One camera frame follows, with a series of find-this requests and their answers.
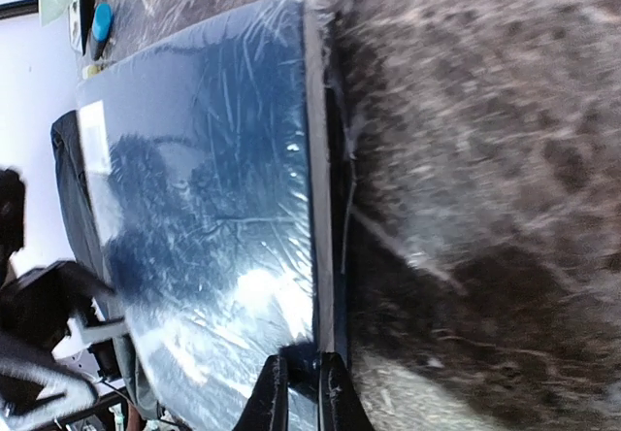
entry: dark fabric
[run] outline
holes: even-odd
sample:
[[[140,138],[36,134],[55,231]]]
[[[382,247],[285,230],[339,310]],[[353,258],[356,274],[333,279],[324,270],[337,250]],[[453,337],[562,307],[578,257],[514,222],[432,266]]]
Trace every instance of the dark fabric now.
[[[76,261],[110,283],[88,198],[78,118],[75,111],[57,120],[51,128],[56,162],[56,184],[69,245]],[[101,306],[104,315],[122,315],[118,304]],[[129,336],[114,339],[116,360],[130,398],[142,417],[156,419],[161,408],[153,395]]]

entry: granite countertop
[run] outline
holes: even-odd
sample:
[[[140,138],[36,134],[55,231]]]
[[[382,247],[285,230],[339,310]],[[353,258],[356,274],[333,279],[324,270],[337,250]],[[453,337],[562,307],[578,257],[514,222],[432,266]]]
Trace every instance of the granite countertop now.
[[[255,0],[97,1],[115,62]],[[311,1],[354,120],[376,428],[619,429],[619,0]]]

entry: dark blue panel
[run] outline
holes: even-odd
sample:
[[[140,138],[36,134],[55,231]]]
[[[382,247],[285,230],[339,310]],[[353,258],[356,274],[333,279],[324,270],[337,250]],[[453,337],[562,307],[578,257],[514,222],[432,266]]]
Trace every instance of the dark blue panel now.
[[[306,67],[303,1],[264,0],[79,90],[108,269],[156,394],[195,429],[232,428],[267,355],[315,342]],[[294,393],[290,420],[313,429],[315,405]]]

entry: cable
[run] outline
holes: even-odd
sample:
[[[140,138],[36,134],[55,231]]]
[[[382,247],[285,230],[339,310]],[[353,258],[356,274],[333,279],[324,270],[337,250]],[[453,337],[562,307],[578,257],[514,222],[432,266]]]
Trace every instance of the cable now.
[[[106,387],[109,387],[113,392],[115,392],[117,395],[119,395],[120,397],[122,397],[123,399],[125,399],[127,401],[128,404],[133,404],[132,400],[127,397],[125,394],[123,394],[120,390],[118,390],[116,387],[114,387],[113,385],[111,385],[110,383],[108,383],[107,381],[104,380],[99,380],[100,384],[103,384]],[[189,428],[188,426],[186,426],[183,423],[174,423],[173,421],[168,421],[166,419],[162,419],[162,418],[157,418],[157,421],[164,423],[164,424],[169,424],[171,426],[177,426],[178,429],[180,429],[181,431],[192,431],[191,428]]]
[[[118,390],[116,387],[114,387],[109,382],[104,381],[104,380],[99,380],[98,383],[103,384],[105,387],[108,387],[109,389],[111,389],[114,393],[116,393],[116,395],[118,395],[118,396],[122,397],[123,399],[125,399],[127,401],[127,403],[133,404],[132,399],[127,397],[125,394],[123,394],[120,390]]]
[[[39,0],[14,1],[0,5],[0,20],[29,16],[39,12]]]

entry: white label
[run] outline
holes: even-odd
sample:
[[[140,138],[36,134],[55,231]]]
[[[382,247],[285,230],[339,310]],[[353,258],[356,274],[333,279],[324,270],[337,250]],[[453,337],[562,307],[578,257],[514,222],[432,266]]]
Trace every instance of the white label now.
[[[84,106],[78,112],[80,141],[87,173],[109,175],[112,171],[104,102],[97,101]]]

